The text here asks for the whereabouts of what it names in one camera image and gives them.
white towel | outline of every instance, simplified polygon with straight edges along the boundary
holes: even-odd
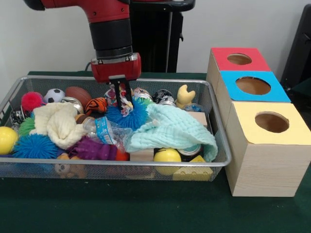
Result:
[[[86,134],[82,124],[77,124],[77,110],[71,103],[48,103],[34,109],[35,130],[30,133],[48,135],[58,147],[66,150]]]

soccer ball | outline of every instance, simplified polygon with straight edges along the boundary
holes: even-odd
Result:
[[[60,89],[51,89],[43,98],[46,103],[57,103],[65,97],[65,93]]]

bottle label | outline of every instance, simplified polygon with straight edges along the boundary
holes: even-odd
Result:
[[[107,120],[107,117],[102,117],[95,120],[96,133],[98,138],[105,144],[113,145],[113,139],[109,134],[111,126]]]

hole in box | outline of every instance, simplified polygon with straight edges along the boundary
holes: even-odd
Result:
[[[255,77],[242,77],[235,83],[240,90],[252,95],[265,95],[271,91],[271,86],[266,81]]]
[[[273,133],[284,132],[290,126],[288,119],[274,112],[258,113],[255,122],[259,127]]]
[[[230,54],[227,57],[227,59],[229,62],[236,64],[236,65],[240,65],[240,66],[252,63],[252,59],[249,56],[242,54],[242,53]]]

metal basket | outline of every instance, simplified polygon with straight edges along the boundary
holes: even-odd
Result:
[[[0,158],[0,177],[18,178],[76,178],[76,179],[136,179],[136,180],[194,180],[213,181],[222,167],[231,161],[227,137],[221,122],[215,94],[206,81],[138,79],[131,87],[141,87],[150,93],[168,89],[174,97],[181,85],[187,84],[195,90],[193,103],[204,106],[208,130],[215,135],[218,155],[212,163],[164,163],[164,162],[123,162],[56,159],[16,159]],[[52,88],[65,90],[69,86],[80,86],[93,98],[102,97],[108,90],[105,84],[98,84],[93,77],[26,76],[16,81],[0,105],[1,126],[11,126],[9,115],[20,106],[21,97],[30,91],[45,94]],[[62,168],[72,170],[70,176],[62,173]],[[182,176],[173,173],[181,171]]]

